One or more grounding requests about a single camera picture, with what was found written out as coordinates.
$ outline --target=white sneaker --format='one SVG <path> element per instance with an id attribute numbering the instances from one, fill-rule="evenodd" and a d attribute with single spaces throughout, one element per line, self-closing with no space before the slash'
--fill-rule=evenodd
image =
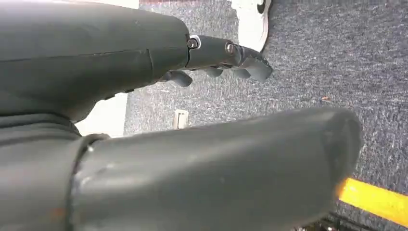
<path id="1" fill-rule="evenodd" d="M 237 11 L 239 44 L 261 52 L 268 38 L 268 11 L 273 0 L 229 0 Z"/>

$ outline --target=floor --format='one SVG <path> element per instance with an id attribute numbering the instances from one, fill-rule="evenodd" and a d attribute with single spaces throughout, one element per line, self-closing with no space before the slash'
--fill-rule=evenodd
<path id="1" fill-rule="evenodd" d="M 189 88 L 158 83 L 136 90 L 128 95 L 125 134 L 172 129 L 176 109 L 187 110 L 190 126 L 199 126 L 293 108 L 346 107 L 364 124 L 365 145 L 354 177 L 407 195 L 408 3 L 331 2 L 343 3 L 276 3 L 264 50 L 276 69 L 274 78 L 261 84 L 230 73 L 212 79 L 193 72 Z M 228 1 L 140 8 L 179 17 L 192 34 L 237 41 L 238 21 Z M 342 203 L 336 211 L 378 230 L 407 230 Z"/>

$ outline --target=yellow strip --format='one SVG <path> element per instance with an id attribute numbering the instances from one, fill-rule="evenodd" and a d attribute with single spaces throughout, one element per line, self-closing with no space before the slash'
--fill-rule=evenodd
<path id="1" fill-rule="evenodd" d="M 408 196 L 349 178 L 339 199 L 408 228 Z"/>

